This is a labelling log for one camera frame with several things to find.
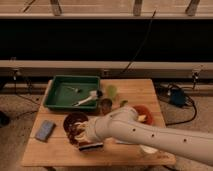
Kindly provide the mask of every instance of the orange object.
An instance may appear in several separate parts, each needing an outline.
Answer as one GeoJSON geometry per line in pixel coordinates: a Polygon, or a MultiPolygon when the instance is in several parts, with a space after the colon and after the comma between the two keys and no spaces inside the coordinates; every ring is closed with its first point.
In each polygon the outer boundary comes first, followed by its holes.
{"type": "Polygon", "coordinates": [[[146,121],[144,122],[145,124],[148,124],[148,125],[153,124],[152,114],[146,106],[138,105],[138,106],[133,106],[133,108],[138,112],[139,115],[146,115],[146,121]]]}

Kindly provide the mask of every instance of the wooden table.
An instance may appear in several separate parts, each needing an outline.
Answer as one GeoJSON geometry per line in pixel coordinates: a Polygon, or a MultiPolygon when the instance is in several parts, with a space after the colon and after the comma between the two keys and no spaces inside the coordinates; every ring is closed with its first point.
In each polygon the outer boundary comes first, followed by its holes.
{"type": "MultiPolygon", "coordinates": [[[[128,104],[131,106],[145,105],[150,109],[155,125],[165,126],[153,83],[150,79],[101,80],[103,92],[105,92],[108,85],[115,85],[117,87],[117,97],[113,108],[119,107],[122,100],[128,100],[128,104]]],[[[41,104],[26,146],[22,166],[140,166],[175,164],[175,156],[173,154],[158,151],[155,154],[144,155],[141,153],[139,145],[116,144],[113,138],[105,140],[103,148],[80,152],[69,143],[63,129],[63,121],[69,113],[69,111],[51,111],[41,104]],[[57,125],[47,143],[40,142],[34,138],[43,120],[51,120],[57,125]]]]}

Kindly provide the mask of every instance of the wire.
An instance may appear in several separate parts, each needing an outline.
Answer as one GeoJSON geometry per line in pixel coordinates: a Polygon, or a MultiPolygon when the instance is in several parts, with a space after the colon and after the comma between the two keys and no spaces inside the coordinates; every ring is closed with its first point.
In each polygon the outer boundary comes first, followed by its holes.
{"type": "Polygon", "coordinates": [[[20,98],[22,98],[22,99],[28,100],[28,101],[30,101],[31,103],[34,103],[34,104],[36,104],[36,105],[40,105],[40,104],[36,103],[35,101],[33,101],[32,99],[29,99],[29,98],[27,98],[27,97],[21,96],[20,94],[17,93],[16,79],[14,79],[14,91],[15,91],[14,93],[15,93],[16,96],[18,96],[18,97],[20,97],[20,98]]]}
{"type": "Polygon", "coordinates": [[[35,113],[35,112],[38,112],[38,110],[27,111],[27,112],[21,113],[21,114],[15,116],[15,117],[11,118],[11,120],[16,120],[16,119],[19,119],[19,118],[20,118],[21,116],[23,116],[23,115],[26,115],[26,114],[33,114],[33,113],[35,113]]]}
{"type": "MultiPolygon", "coordinates": [[[[164,87],[162,85],[156,85],[156,87],[157,86],[158,86],[159,89],[161,89],[161,91],[163,93],[165,93],[165,92],[167,93],[169,90],[174,89],[174,88],[182,90],[182,88],[179,87],[179,86],[177,86],[176,84],[169,84],[167,87],[164,87]]],[[[196,116],[197,116],[197,107],[195,105],[194,100],[188,94],[186,94],[185,92],[184,92],[184,95],[186,97],[186,104],[185,104],[185,106],[193,107],[193,109],[194,109],[193,116],[190,119],[187,119],[187,120],[184,120],[184,121],[166,123],[166,126],[171,126],[171,125],[177,125],[177,124],[183,124],[183,123],[191,122],[191,121],[193,121],[196,118],[196,116]]],[[[159,97],[158,99],[161,100],[161,101],[163,101],[163,102],[167,102],[167,103],[169,102],[169,100],[167,100],[167,101],[165,100],[166,97],[160,96],[159,93],[158,93],[158,97],[159,97]]]]}
{"type": "Polygon", "coordinates": [[[141,42],[141,44],[140,44],[138,50],[136,51],[135,55],[129,61],[129,63],[127,64],[127,66],[120,73],[118,73],[115,77],[120,77],[122,74],[124,74],[129,69],[130,65],[135,61],[135,59],[137,58],[137,56],[139,55],[139,53],[141,52],[141,50],[145,46],[145,44],[146,44],[146,42],[147,42],[147,40],[149,38],[150,32],[151,32],[152,22],[153,22],[153,19],[155,17],[155,14],[156,14],[156,10],[153,12],[153,15],[152,15],[152,17],[150,19],[150,22],[149,22],[149,25],[148,25],[145,37],[144,37],[143,41],[141,42]]]}
{"type": "Polygon", "coordinates": [[[166,123],[166,126],[183,124],[183,123],[187,123],[187,122],[193,121],[196,118],[196,116],[197,116],[197,107],[196,107],[196,105],[194,103],[192,104],[192,107],[194,109],[194,115],[192,116],[191,119],[188,119],[188,120],[185,120],[185,121],[180,121],[180,122],[166,123]]]}

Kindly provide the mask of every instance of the concrete floor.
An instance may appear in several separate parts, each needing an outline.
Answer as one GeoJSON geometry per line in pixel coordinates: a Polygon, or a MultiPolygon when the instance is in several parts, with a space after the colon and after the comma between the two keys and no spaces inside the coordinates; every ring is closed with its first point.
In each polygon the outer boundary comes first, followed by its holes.
{"type": "MultiPolygon", "coordinates": [[[[37,103],[42,100],[42,95],[25,95],[37,103]]],[[[197,105],[197,118],[186,124],[171,126],[178,129],[197,130],[213,133],[213,97],[193,96],[197,105]]],[[[160,102],[166,122],[184,120],[190,118],[193,109],[180,109],[165,102],[160,102]]],[[[0,128],[0,171],[44,171],[44,168],[24,168],[20,165],[28,137],[30,135],[33,122],[36,116],[38,105],[16,95],[0,95],[0,110],[11,118],[14,118],[8,126],[0,128]]],[[[175,168],[184,171],[213,171],[213,167],[185,159],[177,156],[175,168]]],[[[146,170],[147,167],[87,167],[87,168],[57,168],[58,171],[94,171],[94,170],[125,170],[139,171],[146,170]]],[[[162,166],[152,167],[151,171],[166,171],[162,166]]]]}

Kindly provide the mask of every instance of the black backdrop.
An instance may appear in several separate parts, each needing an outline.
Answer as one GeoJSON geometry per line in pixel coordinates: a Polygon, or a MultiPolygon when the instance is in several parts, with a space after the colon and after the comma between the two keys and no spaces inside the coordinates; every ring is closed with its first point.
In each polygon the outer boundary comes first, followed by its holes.
{"type": "MultiPolygon", "coordinates": [[[[128,61],[149,22],[2,19],[0,59],[128,61]]],[[[213,61],[213,20],[153,20],[136,61],[213,61]]]]}

